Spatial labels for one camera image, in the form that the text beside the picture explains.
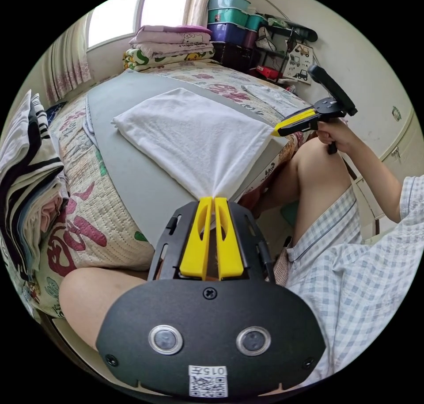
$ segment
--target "toy truck picture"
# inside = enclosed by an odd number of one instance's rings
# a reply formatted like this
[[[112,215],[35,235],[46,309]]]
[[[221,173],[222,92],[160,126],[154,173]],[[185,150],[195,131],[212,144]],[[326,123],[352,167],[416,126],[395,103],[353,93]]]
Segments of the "toy truck picture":
[[[308,79],[308,72],[305,69],[301,69],[300,72],[298,72],[295,77],[301,78],[305,81]]]
[[[296,47],[295,51],[300,52],[302,56],[305,55],[307,58],[309,58],[309,49],[306,46],[299,45]]]
[[[300,59],[298,56],[290,55],[290,65],[297,65],[300,67]]]

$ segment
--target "person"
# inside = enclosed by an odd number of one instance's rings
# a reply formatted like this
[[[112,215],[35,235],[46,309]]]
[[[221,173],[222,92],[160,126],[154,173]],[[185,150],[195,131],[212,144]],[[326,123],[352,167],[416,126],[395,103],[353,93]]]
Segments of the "person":
[[[301,146],[252,213],[299,202],[287,248],[286,288],[315,314],[326,350],[308,379],[343,369],[364,351],[399,308],[424,250],[424,175],[401,184],[372,150],[340,119],[319,123],[317,138]],[[336,142],[397,226],[374,245],[364,245],[358,203]],[[91,347],[111,305],[145,282],[142,276],[100,268],[68,274],[59,300],[65,318]]]

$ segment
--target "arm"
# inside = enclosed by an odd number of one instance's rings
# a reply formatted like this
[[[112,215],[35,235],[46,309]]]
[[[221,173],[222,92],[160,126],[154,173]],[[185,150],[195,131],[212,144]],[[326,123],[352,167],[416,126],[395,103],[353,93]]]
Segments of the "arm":
[[[362,174],[384,214],[399,223],[402,185],[374,152],[356,137],[348,156]]]
[[[372,150],[341,120],[318,123],[321,142],[336,142],[337,149],[346,153],[362,174],[384,214],[392,221],[401,220],[402,185]]]

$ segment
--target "qr code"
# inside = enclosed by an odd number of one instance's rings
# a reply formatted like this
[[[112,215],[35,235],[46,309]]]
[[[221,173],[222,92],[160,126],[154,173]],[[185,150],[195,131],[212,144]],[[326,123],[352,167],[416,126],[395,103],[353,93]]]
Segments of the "qr code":
[[[227,377],[190,376],[190,396],[207,398],[227,397]]]

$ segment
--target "gray cutting mat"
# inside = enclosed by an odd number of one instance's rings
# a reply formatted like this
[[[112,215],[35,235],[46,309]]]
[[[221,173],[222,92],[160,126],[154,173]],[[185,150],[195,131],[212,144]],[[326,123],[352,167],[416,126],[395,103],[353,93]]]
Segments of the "gray cutting mat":
[[[115,116],[140,102],[179,87],[263,121],[259,115],[210,90],[184,81],[132,70],[127,70],[88,92],[91,123],[109,176],[126,209],[153,247],[156,247],[174,211],[193,201],[194,197],[154,161],[124,139],[110,122]],[[234,199],[263,172],[286,143],[285,138],[271,140]]]

